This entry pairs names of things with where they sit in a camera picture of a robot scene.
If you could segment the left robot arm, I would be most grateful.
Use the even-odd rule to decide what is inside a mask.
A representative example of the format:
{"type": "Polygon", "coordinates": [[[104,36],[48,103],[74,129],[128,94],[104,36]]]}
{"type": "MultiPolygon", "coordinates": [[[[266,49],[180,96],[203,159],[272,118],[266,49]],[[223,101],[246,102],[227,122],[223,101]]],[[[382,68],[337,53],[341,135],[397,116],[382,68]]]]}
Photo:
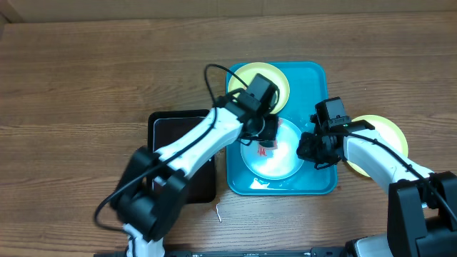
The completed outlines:
{"type": "Polygon", "coordinates": [[[131,157],[115,191],[107,198],[129,237],[127,256],[164,256],[163,238],[186,202],[195,173],[234,141],[272,141],[277,124],[268,124],[275,97],[220,96],[208,115],[184,136],[131,157]]]}

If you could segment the green orange sponge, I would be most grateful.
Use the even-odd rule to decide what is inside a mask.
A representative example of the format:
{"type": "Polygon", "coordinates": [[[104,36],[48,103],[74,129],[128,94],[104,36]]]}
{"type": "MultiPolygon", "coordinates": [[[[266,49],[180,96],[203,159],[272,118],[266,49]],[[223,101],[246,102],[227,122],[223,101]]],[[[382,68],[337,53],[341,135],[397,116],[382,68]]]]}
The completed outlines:
{"type": "Polygon", "coordinates": [[[277,141],[259,141],[258,142],[258,155],[267,156],[269,151],[277,149],[277,141]]]}

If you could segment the light blue plate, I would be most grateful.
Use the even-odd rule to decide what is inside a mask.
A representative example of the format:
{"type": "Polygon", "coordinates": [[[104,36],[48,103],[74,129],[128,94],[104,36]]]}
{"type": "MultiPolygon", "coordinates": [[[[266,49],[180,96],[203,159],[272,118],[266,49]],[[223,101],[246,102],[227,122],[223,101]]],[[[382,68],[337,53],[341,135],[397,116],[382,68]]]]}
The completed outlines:
{"type": "Polygon", "coordinates": [[[303,165],[303,160],[296,155],[300,129],[287,119],[279,118],[276,135],[277,149],[269,151],[267,156],[259,156],[258,141],[247,146],[242,140],[241,157],[250,171],[268,180],[282,180],[294,175],[303,165]]]}

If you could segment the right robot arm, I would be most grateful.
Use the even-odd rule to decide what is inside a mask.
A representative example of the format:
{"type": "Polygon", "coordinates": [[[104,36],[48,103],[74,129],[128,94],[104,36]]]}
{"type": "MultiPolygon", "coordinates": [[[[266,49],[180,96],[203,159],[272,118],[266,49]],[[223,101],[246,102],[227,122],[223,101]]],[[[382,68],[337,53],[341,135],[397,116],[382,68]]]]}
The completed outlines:
{"type": "Polygon", "coordinates": [[[387,232],[349,241],[345,256],[455,256],[456,175],[435,173],[388,145],[367,121],[317,124],[297,156],[317,169],[362,168],[388,195],[387,232]]]}

